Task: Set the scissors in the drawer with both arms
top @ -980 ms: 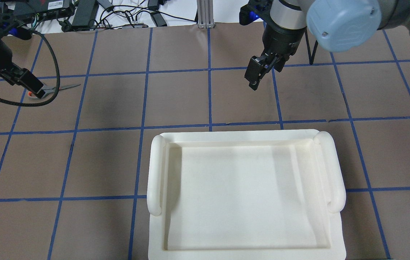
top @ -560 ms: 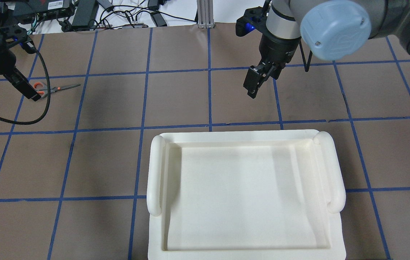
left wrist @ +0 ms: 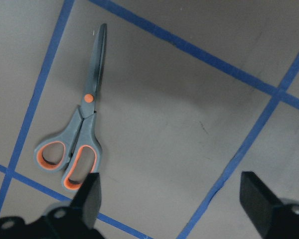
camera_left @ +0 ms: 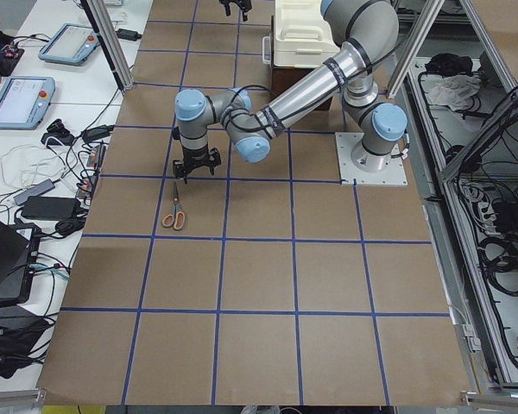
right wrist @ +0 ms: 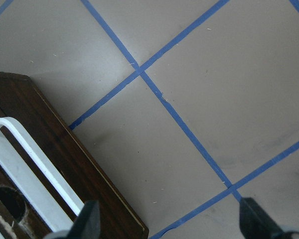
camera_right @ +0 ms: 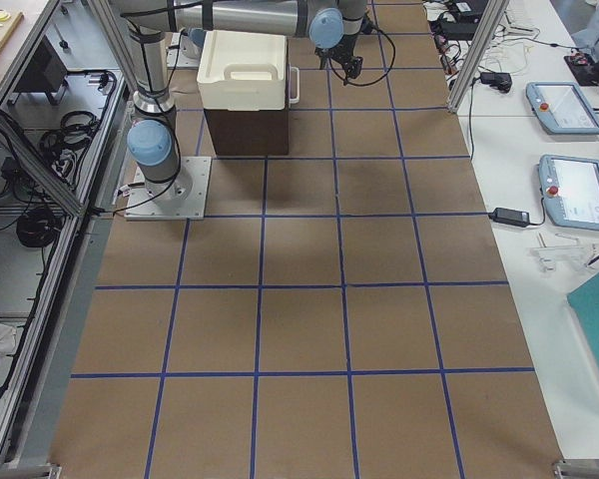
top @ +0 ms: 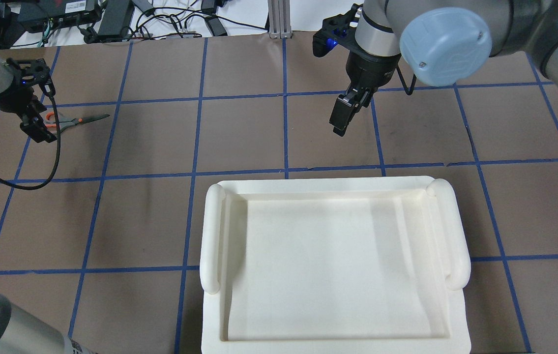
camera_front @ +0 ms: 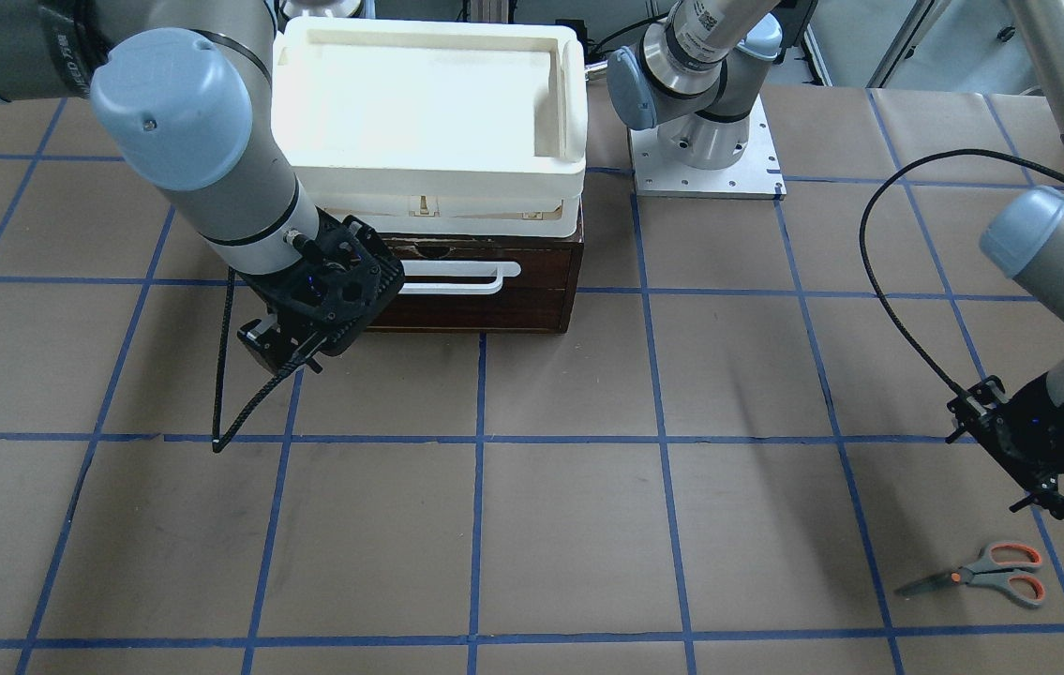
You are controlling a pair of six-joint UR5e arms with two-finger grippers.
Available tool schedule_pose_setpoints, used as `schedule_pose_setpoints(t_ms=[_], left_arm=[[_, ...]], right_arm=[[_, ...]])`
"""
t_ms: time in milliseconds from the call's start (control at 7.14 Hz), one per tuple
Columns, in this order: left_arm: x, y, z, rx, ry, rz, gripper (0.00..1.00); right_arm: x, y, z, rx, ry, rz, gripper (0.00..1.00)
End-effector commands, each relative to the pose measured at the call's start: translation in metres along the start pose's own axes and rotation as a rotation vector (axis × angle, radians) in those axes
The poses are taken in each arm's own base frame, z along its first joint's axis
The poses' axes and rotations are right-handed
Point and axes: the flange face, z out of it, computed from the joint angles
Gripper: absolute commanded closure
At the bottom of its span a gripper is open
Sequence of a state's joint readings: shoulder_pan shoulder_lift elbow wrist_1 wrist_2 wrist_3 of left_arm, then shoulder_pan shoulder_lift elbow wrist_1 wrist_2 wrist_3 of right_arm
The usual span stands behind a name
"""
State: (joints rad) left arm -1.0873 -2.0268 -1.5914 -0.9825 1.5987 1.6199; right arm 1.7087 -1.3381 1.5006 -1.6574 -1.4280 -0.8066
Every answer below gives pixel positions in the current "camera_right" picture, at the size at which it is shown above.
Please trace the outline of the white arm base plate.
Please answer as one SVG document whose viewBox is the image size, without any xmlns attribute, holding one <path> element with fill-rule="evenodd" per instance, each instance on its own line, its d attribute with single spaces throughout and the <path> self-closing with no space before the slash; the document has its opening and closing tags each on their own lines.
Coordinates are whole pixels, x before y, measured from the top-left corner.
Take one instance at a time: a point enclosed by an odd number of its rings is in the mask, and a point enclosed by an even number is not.
<svg viewBox="0 0 599 479">
<path fill-rule="evenodd" d="M 202 220 L 205 216 L 208 186 L 211 175 L 211 157 L 183 157 L 181 170 L 169 189 L 168 184 L 145 185 L 139 167 L 134 182 L 142 183 L 129 193 L 128 207 L 123 210 L 129 221 Z"/>
</svg>

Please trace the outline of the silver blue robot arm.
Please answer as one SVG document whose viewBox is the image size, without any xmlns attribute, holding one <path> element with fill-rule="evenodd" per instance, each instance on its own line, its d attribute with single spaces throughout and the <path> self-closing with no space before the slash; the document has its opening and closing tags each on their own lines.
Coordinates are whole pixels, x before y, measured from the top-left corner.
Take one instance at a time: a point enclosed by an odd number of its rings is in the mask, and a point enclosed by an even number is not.
<svg viewBox="0 0 599 479">
<path fill-rule="evenodd" d="M 165 35 L 196 28 L 309 38 L 320 63 L 339 63 L 344 82 L 357 78 L 363 59 L 354 54 L 366 18 L 364 1 L 115 1 L 128 26 L 136 81 L 133 103 L 140 119 L 176 123 Z"/>
</svg>

